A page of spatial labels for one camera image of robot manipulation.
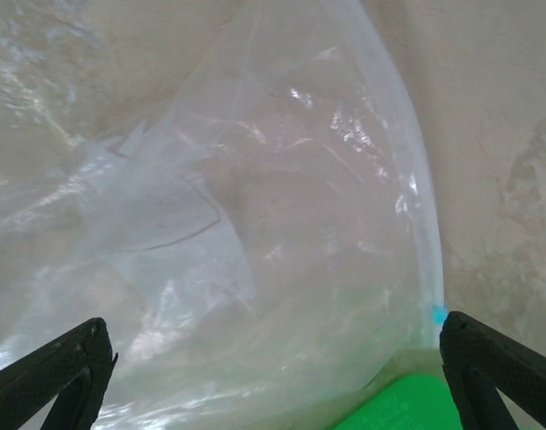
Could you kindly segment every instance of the green plastic lid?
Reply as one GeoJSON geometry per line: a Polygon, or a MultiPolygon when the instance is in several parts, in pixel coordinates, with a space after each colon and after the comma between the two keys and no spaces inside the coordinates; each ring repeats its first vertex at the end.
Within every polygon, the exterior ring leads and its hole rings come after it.
{"type": "Polygon", "coordinates": [[[381,391],[335,430],[461,430],[450,389],[429,374],[411,374],[381,391]]]}

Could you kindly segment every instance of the clear plastic sheet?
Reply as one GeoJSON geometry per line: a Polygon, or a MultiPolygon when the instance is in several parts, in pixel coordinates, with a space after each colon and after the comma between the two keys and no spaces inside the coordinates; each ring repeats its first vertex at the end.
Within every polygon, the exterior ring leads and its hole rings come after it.
{"type": "Polygon", "coordinates": [[[161,114],[100,136],[76,5],[0,3],[0,368],[102,316],[95,428],[229,428],[435,342],[422,139],[357,0],[251,0],[161,114]]]}

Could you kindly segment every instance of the transparent plastic bag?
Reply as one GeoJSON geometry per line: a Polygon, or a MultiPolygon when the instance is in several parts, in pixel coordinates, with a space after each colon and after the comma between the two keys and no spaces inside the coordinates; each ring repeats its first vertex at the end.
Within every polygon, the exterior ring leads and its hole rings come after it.
{"type": "Polygon", "coordinates": [[[95,428],[238,426],[435,342],[422,138],[357,0],[251,0],[161,115],[80,139],[0,176],[0,368],[104,317],[95,428]]]}

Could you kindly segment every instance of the plastic bag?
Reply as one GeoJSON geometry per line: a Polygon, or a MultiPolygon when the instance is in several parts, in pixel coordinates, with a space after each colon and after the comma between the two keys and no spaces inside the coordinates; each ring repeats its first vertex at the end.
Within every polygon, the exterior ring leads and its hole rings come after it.
{"type": "Polygon", "coordinates": [[[238,426],[435,342],[422,139],[357,0],[251,0],[162,115],[42,165],[0,175],[0,368],[104,317],[97,429],[238,426]]]}

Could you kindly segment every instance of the blue tag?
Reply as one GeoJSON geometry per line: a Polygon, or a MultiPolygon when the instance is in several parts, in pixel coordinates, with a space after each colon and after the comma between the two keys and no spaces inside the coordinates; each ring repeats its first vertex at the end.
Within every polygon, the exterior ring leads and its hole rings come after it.
{"type": "Polygon", "coordinates": [[[432,307],[432,320],[436,325],[442,325],[448,318],[448,309],[445,306],[432,307]]]}

